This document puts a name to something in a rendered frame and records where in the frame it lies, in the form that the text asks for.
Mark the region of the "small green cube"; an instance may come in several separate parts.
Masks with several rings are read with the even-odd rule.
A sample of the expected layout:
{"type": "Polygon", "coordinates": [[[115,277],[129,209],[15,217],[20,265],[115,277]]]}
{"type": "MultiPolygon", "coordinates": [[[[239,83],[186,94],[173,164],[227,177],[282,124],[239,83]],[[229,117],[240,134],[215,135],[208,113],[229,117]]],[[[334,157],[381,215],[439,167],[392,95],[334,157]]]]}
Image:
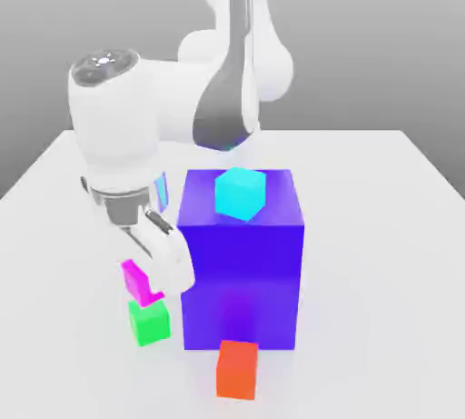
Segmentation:
{"type": "Polygon", "coordinates": [[[170,315],[163,300],[141,307],[128,303],[130,326],[139,346],[146,346],[171,336],[170,315]]]}

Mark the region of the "small magenta cube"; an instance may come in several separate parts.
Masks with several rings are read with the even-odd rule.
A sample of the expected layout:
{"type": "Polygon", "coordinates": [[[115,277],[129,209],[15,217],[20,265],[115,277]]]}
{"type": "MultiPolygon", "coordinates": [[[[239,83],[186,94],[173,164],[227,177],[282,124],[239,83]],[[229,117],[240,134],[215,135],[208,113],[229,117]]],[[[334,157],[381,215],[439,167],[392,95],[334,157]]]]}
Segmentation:
{"type": "Polygon", "coordinates": [[[152,290],[148,276],[133,260],[122,262],[121,267],[126,290],[142,308],[164,299],[163,292],[152,290]]]}

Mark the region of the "small cyan cube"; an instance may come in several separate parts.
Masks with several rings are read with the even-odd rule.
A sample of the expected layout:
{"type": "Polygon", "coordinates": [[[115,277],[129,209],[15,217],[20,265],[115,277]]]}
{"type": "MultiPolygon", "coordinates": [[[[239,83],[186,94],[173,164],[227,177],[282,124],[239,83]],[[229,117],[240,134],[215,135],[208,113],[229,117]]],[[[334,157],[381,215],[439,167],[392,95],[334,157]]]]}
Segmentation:
{"type": "Polygon", "coordinates": [[[233,167],[214,181],[214,204],[218,214],[250,221],[265,206],[266,173],[233,167]]]}

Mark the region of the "large blue box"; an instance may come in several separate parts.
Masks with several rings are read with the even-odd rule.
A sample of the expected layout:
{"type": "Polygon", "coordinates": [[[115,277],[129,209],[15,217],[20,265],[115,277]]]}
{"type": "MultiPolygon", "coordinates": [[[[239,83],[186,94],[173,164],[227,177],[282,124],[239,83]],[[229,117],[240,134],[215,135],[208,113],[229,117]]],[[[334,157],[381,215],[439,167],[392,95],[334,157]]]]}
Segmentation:
{"type": "Polygon", "coordinates": [[[249,222],[216,213],[221,171],[186,174],[177,226],[195,274],[181,296],[187,350],[216,350],[223,340],[295,346],[304,221],[292,173],[265,174],[266,203],[249,222]]]}

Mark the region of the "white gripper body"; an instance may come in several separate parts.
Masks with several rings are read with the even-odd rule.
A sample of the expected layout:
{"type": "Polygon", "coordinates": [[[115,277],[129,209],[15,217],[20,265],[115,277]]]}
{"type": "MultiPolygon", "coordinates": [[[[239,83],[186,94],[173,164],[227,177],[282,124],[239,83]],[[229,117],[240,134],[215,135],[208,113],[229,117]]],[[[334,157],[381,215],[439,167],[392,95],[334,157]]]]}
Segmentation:
{"type": "Polygon", "coordinates": [[[137,265],[147,275],[153,293],[182,294],[194,285],[192,258],[178,228],[165,221],[140,221],[124,232],[146,254],[137,265]]]}

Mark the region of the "small orange cube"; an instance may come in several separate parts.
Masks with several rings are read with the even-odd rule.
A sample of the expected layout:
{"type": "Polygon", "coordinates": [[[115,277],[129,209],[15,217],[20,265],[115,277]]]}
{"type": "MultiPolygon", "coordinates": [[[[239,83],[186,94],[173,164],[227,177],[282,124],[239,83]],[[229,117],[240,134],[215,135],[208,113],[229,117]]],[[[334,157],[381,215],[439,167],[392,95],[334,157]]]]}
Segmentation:
{"type": "Polygon", "coordinates": [[[255,398],[259,346],[256,343],[223,340],[216,366],[219,397],[255,398]]]}

